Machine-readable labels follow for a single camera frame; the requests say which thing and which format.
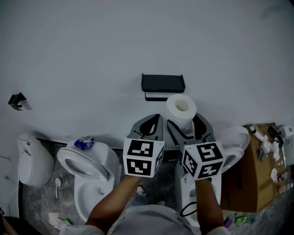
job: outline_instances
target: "toilet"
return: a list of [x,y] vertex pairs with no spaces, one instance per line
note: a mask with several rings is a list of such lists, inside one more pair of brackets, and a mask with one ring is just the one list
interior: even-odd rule
[[80,150],[70,141],[57,158],[74,178],[74,202],[86,222],[94,208],[120,182],[122,166],[108,145],[95,142],[90,149]]
[[43,186],[53,172],[54,158],[41,142],[30,134],[23,133],[17,139],[19,148],[18,178],[29,186]]
[[[246,128],[233,127],[215,134],[214,137],[216,141],[221,142],[224,152],[226,153],[226,161],[222,169],[222,173],[224,173],[242,158],[244,151],[250,142],[250,136]],[[217,202],[220,204],[221,174],[211,177],[211,179]],[[175,200],[180,210],[189,203],[197,201],[195,180],[189,173],[187,173],[180,162],[178,162],[175,167]],[[196,209],[197,204],[189,205],[183,214],[189,214]],[[197,212],[188,215],[185,218],[192,226],[199,227]]]

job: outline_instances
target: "cardboard box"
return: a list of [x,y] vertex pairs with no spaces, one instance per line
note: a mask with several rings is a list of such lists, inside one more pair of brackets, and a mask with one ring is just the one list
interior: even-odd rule
[[[258,130],[273,139],[268,134],[268,128],[275,124],[258,125]],[[275,162],[272,153],[263,161],[258,160],[261,141],[250,133],[250,144],[244,156],[232,168],[222,174],[220,206],[224,210],[237,212],[259,212],[279,197],[278,188],[285,181],[275,183],[271,179],[271,170],[277,169],[278,175],[285,173],[283,152],[280,149],[280,160]]]

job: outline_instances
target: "black wall-mounted holder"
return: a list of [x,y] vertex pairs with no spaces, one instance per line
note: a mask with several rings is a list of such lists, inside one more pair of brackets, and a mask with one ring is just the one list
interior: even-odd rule
[[18,103],[19,101],[26,101],[26,100],[27,100],[26,97],[24,97],[23,94],[20,92],[17,95],[12,95],[8,104],[15,110],[22,111],[22,109],[20,109],[22,105],[19,105]]
[[142,73],[141,88],[145,92],[146,101],[167,101],[168,97],[147,97],[146,92],[183,93],[186,86],[183,75],[146,75]]

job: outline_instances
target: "person's right arm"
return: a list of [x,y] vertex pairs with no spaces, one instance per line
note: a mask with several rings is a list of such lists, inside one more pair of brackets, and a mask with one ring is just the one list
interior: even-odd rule
[[224,226],[222,210],[208,179],[196,180],[195,186],[197,218],[202,235],[206,235],[211,230]]

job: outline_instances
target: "white box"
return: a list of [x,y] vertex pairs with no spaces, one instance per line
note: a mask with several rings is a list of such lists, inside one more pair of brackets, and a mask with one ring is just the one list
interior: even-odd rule
[[195,180],[218,175],[225,161],[220,141],[184,147],[182,164]]
[[128,175],[153,177],[164,156],[164,141],[124,140],[124,172]]

